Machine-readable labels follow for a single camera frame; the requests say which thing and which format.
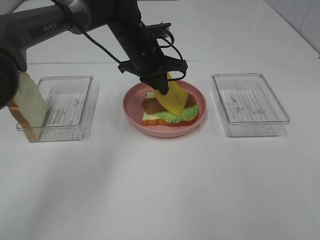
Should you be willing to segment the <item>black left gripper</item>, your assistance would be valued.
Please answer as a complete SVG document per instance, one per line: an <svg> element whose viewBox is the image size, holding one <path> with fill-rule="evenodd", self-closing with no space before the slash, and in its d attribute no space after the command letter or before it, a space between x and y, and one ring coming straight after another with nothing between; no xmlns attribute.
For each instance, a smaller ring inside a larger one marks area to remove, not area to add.
<svg viewBox="0 0 320 240"><path fill-rule="evenodd" d="M164 55L162 49L173 48L175 38L170 32L167 38L153 38L145 29L146 26L137 26L126 29L117 34L117 40L128 56L129 60L119 63L118 69L139 76L139 80L159 90L162 95L169 91L168 72L180 72L184 77L187 73L187 62L178 51L179 58Z"/></svg>

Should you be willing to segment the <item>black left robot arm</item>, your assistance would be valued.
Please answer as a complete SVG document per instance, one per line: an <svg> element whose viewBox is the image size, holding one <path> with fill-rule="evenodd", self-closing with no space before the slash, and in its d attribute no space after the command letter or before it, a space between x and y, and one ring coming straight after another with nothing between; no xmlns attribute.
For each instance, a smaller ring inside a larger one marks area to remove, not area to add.
<svg viewBox="0 0 320 240"><path fill-rule="evenodd" d="M118 69L166 95L169 72L186 74L188 65L180 58L166 56L158 40L173 47L169 23L145 25L135 0L55 0L51 6L4 14L0 17L0 105L5 107L16 95L19 72L27 70L26 51L52 37L69 31L87 35L108 26L128 56Z"/></svg>

